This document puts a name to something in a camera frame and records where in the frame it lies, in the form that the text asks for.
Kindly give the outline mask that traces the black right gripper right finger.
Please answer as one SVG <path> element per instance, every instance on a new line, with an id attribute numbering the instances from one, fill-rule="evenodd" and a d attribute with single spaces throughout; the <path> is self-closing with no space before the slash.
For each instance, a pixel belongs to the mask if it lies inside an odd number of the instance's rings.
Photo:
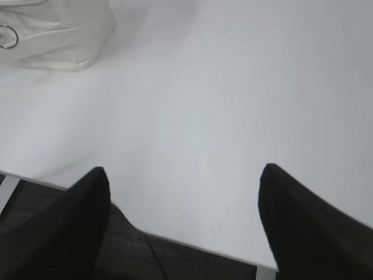
<path id="1" fill-rule="evenodd" d="M 263 169 L 258 209 L 280 279 L 372 279 L 372 228 L 274 163 Z"/>

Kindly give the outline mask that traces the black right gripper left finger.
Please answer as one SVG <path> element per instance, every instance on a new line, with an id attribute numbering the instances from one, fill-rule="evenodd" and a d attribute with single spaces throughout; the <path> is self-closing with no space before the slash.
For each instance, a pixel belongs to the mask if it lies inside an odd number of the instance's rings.
<path id="1" fill-rule="evenodd" d="M 1 279 L 90 279 L 110 217 L 103 167 L 1 238 Z"/>

